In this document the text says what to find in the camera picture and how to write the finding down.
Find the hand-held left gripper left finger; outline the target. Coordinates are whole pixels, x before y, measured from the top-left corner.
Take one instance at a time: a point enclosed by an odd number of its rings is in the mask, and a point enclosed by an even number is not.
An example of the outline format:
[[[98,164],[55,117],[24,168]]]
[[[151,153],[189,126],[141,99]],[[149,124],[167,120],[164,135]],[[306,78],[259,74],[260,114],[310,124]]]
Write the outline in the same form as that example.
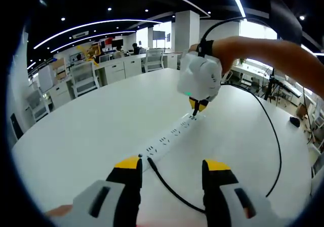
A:
[[[136,226],[142,159],[115,164],[106,180],[97,180],[73,199],[72,209],[54,218],[55,226]]]

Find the person's left hand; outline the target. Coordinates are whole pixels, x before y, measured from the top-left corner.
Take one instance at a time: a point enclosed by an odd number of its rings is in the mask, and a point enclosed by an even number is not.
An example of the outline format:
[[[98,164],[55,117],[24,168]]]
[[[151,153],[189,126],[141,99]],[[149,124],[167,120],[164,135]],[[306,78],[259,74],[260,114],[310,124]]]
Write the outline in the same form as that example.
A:
[[[64,216],[69,213],[73,208],[73,205],[61,205],[55,209],[45,212],[47,217]]]

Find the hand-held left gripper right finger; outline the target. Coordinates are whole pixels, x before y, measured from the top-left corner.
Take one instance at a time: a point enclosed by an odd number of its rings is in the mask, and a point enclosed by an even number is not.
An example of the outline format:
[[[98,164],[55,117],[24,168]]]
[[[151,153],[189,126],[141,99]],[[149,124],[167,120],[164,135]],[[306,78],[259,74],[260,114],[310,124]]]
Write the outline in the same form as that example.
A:
[[[208,226],[286,226],[268,199],[248,190],[225,163],[203,160],[202,188]]]

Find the person's right hand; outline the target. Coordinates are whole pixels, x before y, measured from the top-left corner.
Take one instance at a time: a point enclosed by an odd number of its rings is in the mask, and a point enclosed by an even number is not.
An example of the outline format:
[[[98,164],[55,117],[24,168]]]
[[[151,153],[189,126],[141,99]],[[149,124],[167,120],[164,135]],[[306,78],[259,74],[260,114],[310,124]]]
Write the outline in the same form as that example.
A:
[[[249,39],[232,36],[221,40],[206,41],[202,45],[194,44],[189,51],[201,51],[203,54],[217,58],[222,66],[222,74],[228,72],[236,59],[246,59]]]

